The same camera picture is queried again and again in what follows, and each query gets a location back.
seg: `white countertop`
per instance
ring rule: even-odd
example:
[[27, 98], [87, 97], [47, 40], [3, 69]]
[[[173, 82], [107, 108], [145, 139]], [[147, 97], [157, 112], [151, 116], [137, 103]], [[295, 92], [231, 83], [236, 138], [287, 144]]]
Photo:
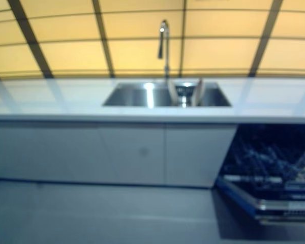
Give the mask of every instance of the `white countertop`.
[[[198, 78], [173, 79], [198, 81]], [[231, 107], [104, 107], [120, 82], [162, 79], [40, 79], [0, 81], [0, 120], [134, 121], [158, 123], [305, 123], [305, 79], [206, 78]]]

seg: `kitchen sink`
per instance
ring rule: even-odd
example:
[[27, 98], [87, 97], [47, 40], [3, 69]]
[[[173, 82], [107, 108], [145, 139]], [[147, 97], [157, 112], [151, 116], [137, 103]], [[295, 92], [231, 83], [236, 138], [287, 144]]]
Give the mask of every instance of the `kitchen sink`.
[[[195, 83], [175, 85], [179, 98], [177, 106], [191, 105]], [[216, 83], [205, 83], [198, 106], [231, 106]], [[104, 106], [168, 107], [174, 106], [167, 85], [161, 83], [120, 83], [105, 101]]]

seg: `open dishwasher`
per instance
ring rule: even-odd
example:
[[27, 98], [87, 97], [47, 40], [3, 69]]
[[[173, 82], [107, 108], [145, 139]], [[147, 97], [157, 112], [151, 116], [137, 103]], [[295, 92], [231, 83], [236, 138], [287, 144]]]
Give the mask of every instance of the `open dishwasher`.
[[242, 125], [216, 181], [261, 223], [305, 222], [305, 125]]

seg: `lower cabinet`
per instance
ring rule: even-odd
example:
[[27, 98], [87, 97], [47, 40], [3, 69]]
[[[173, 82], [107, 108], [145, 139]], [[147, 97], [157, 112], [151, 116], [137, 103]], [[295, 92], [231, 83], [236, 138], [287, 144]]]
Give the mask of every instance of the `lower cabinet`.
[[212, 187], [236, 125], [167, 125], [166, 184]]
[[0, 122], [0, 178], [211, 187], [235, 125]]
[[164, 127], [0, 122], [0, 178], [163, 184]]

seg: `floor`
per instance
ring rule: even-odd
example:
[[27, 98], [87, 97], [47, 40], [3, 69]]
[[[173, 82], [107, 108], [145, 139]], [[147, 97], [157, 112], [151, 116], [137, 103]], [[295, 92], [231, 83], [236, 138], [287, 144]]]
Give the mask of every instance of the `floor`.
[[0, 181], [0, 243], [305, 243], [217, 190]]

